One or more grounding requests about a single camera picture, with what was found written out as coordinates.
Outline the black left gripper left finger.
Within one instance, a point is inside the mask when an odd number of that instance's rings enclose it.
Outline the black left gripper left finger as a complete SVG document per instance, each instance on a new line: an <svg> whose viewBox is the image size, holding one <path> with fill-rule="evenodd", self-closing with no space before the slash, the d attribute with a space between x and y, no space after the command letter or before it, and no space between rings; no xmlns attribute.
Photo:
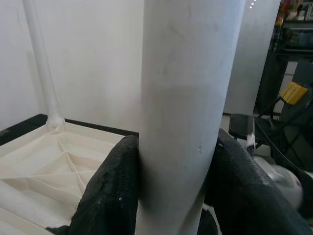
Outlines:
<svg viewBox="0 0 313 235"><path fill-rule="evenodd" d="M140 192L138 137L122 138L89 180L71 235L133 235Z"/></svg>

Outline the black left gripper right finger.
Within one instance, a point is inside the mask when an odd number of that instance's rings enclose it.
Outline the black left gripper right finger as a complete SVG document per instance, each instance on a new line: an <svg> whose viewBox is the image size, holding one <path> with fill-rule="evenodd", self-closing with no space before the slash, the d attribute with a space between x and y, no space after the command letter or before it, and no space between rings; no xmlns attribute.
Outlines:
<svg viewBox="0 0 313 235"><path fill-rule="evenodd" d="M205 204L224 235L311 235L312 229L248 152L220 129Z"/></svg>

